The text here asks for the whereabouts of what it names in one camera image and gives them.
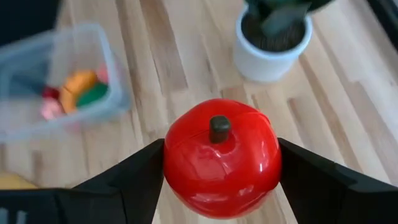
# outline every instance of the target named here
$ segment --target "transparent storage box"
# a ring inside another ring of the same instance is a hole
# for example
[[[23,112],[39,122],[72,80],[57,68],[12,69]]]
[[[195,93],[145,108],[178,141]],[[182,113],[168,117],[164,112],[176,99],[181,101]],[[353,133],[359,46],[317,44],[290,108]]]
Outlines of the transparent storage box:
[[[59,88],[77,70],[105,68],[100,100],[47,121],[40,113],[44,86]],[[101,122],[130,107],[126,74],[97,24],[51,31],[0,49],[0,142]]]

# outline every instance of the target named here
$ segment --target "pink toy piece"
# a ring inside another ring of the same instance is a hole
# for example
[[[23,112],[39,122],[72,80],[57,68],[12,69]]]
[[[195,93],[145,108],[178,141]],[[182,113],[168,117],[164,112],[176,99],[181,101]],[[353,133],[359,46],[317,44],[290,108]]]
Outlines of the pink toy piece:
[[[106,65],[100,66],[100,68],[97,70],[97,77],[101,83],[108,84],[108,68],[106,68]]]
[[[44,99],[40,112],[47,121],[59,118],[63,115],[61,104],[57,100],[52,98]]]

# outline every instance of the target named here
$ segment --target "wooden table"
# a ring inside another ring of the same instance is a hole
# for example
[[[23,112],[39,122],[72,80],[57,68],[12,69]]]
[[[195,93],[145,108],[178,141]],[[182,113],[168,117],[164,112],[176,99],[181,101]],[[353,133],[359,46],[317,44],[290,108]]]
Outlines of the wooden table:
[[[278,136],[398,185],[398,56],[369,6],[337,0],[313,16],[310,45],[275,84],[243,80],[231,60],[242,0],[69,0],[59,26],[100,23],[129,69],[132,110],[65,138],[8,144],[0,167],[41,187],[74,186],[157,138],[199,102],[259,108]],[[164,184],[154,223],[296,223],[283,190],[237,220],[184,207]]]

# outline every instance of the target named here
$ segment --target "white ceramic pot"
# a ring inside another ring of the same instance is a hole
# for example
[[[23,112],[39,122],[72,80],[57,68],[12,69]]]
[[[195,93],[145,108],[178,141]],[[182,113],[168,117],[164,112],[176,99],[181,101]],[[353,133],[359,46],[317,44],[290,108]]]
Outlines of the white ceramic pot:
[[[280,80],[294,61],[305,50],[312,35],[312,22],[305,17],[305,33],[303,40],[295,48],[285,52],[267,52],[252,45],[242,33],[242,19],[248,7],[245,6],[236,21],[236,43],[234,46],[234,62],[241,74],[253,81],[275,82]]]

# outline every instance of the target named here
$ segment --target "toy apple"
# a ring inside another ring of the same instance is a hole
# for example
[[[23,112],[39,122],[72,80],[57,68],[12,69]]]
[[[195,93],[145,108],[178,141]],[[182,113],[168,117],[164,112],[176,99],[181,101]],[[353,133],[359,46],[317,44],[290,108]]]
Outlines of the toy apple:
[[[210,218],[235,218],[259,207],[278,184],[281,167],[268,118],[237,101],[205,101],[165,137],[167,182],[186,206]]]

